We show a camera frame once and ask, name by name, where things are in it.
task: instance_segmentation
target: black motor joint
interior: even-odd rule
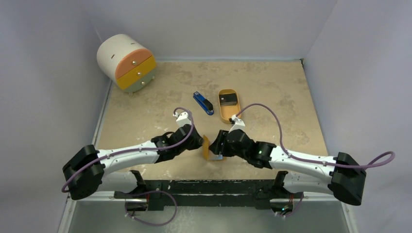
[[[158,148],[174,145],[182,141],[188,135],[188,133],[190,132],[190,128],[191,125],[186,124],[177,129],[176,132],[170,134],[169,137],[167,134],[164,134],[152,138],[151,142],[155,143],[156,147]],[[159,159],[156,161],[156,163],[173,159],[175,156],[181,154],[185,150],[196,150],[200,148],[202,144],[203,138],[197,133],[196,128],[193,126],[193,131],[186,141],[184,141],[179,146],[176,146],[174,148],[160,150],[158,152]]]
[[[98,158],[98,150],[94,145],[84,146],[63,166],[63,174],[66,181],[79,169]],[[92,195],[102,183],[105,165],[96,162],[77,175],[69,184],[69,192],[72,200],[80,200]]]
[[[224,157],[238,156],[257,168],[272,167],[270,154],[276,145],[267,142],[255,142],[243,130],[220,130],[216,140],[209,146],[212,153]]]

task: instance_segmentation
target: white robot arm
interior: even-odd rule
[[[244,122],[236,115],[231,117],[233,124],[229,131],[220,130],[215,142],[209,149],[214,154],[225,157],[239,156],[258,168],[287,170],[282,172],[282,188],[288,192],[316,192],[335,196],[342,202],[360,205],[366,172],[361,168],[339,168],[334,164],[359,164],[348,154],[339,153],[337,157],[318,156],[287,150],[287,153],[273,143],[255,142],[244,132]],[[319,164],[296,160],[318,161]]]
[[[132,172],[118,170],[167,161],[185,150],[201,147],[203,138],[193,126],[189,113],[174,116],[179,126],[176,132],[167,132],[142,144],[115,150],[96,150],[93,145],[83,147],[63,166],[67,182],[62,191],[70,192],[73,200],[83,199],[97,191],[128,193],[136,188],[137,177]]]

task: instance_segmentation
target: orange tray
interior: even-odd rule
[[[210,142],[209,139],[203,135],[203,157],[208,161],[224,161],[226,157],[222,155],[215,155],[209,151]]]
[[[221,91],[219,91],[218,93],[218,98],[219,95],[225,95],[225,94],[236,94],[236,97],[238,98],[238,103],[236,105],[231,105],[231,106],[221,106],[220,102],[219,102],[219,110],[220,110],[220,116],[221,119],[224,123],[226,124],[230,124],[229,119],[234,115],[237,114],[238,112],[240,112],[240,104],[239,104],[239,95],[237,94],[237,92],[233,89],[223,89]]]

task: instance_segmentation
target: white wall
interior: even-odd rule
[[[300,59],[337,0],[85,0],[103,40],[135,38],[158,59]]]
[[[63,165],[91,142],[107,90],[78,0],[0,1],[0,228],[56,232]]]
[[[410,232],[412,193],[412,1],[339,0],[306,57],[305,71],[330,154],[367,170],[360,232]]]

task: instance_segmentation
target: beige table surface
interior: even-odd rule
[[[272,108],[280,119],[286,148],[327,155],[300,61],[158,63],[155,79],[133,95],[113,86],[98,148],[128,147],[175,131],[178,127],[172,111],[177,106],[193,112],[198,133],[212,142],[220,129],[231,127],[220,119],[221,89],[236,90],[241,107],[258,102]],[[195,91],[213,104],[214,115],[207,115],[193,99]],[[246,133],[253,140],[279,143],[276,121],[266,109],[253,106],[242,114],[242,119]],[[165,180],[274,179],[277,173],[255,168],[239,157],[208,162],[201,148],[185,151],[173,160],[130,169],[139,170],[144,179]]]

